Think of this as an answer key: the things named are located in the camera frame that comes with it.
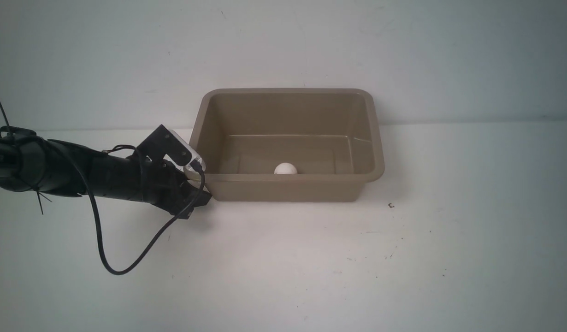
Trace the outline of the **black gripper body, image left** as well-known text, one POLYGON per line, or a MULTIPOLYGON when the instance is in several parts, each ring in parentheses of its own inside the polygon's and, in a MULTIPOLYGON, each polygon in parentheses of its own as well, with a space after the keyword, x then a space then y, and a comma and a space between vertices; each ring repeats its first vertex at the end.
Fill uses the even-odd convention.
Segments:
POLYGON ((191 184, 186 174, 168 160, 146 160, 142 165, 142 176, 142 202, 178 219, 187 220, 195 208, 208 205, 212 198, 201 181, 191 184))

